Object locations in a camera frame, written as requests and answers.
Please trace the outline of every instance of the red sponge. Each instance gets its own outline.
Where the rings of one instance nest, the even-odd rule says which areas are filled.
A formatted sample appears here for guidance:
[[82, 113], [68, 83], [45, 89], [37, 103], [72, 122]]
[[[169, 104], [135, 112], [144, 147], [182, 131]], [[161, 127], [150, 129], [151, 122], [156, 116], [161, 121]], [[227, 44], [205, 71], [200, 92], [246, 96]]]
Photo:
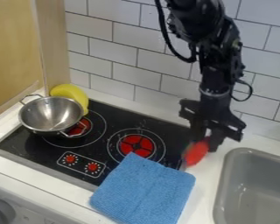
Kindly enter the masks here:
[[208, 152], [209, 137], [204, 140], [191, 144], [185, 153], [185, 161], [187, 166], [196, 165]]

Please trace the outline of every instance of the white countertop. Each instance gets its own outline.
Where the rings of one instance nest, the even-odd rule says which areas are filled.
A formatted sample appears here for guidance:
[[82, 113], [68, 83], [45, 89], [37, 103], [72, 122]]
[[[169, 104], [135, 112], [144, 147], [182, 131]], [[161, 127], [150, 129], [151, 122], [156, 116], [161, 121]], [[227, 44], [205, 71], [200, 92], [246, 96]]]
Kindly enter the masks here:
[[[158, 108], [144, 106], [94, 90], [84, 90], [94, 100], [187, 125], [187, 121]], [[19, 124], [18, 111], [21, 107], [18, 103], [0, 115], [0, 138]], [[199, 164], [186, 170], [196, 177], [197, 182], [178, 221], [179, 224], [214, 224], [213, 204], [223, 159], [229, 151], [239, 147], [248, 147], [280, 156], [280, 142], [262, 136], [246, 133], [241, 143], [225, 140], [216, 153], [208, 154]], [[38, 205], [74, 218], [80, 223], [114, 223], [88, 205], [88, 200], [93, 194], [90, 191], [3, 157], [0, 157], [0, 173], [3, 174], [0, 175], [0, 187]]]

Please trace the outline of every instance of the metal bowl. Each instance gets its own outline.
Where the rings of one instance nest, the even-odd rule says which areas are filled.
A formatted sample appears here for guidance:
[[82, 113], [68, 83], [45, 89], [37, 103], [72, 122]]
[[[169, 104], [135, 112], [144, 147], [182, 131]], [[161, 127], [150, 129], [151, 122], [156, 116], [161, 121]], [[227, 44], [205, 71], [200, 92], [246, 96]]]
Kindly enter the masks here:
[[70, 130], [83, 117], [81, 105], [64, 97], [43, 97], [25, 104], [19, 121], [36, 134], [59, 134]]

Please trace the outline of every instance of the toy stove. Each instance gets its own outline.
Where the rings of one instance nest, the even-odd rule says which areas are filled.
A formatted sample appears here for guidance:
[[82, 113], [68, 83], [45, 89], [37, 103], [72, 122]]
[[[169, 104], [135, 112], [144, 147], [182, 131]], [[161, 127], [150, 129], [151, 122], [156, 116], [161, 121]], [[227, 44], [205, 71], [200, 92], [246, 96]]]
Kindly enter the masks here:
[[131, 152], [179, 169], [189, 129], [96, 101], [67, 134], [37, 136], [23, 126], [0, 141], [0, 156], [94, 190]]

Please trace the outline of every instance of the stainless steel sink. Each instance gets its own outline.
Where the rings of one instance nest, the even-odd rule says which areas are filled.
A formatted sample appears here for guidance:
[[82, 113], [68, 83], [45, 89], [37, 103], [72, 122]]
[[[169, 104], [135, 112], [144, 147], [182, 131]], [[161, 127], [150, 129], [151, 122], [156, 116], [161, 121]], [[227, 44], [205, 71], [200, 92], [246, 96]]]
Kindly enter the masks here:
[[280, 157], [244, 148], [230, 151], [213, 218], [216, 224], [280, 224]]

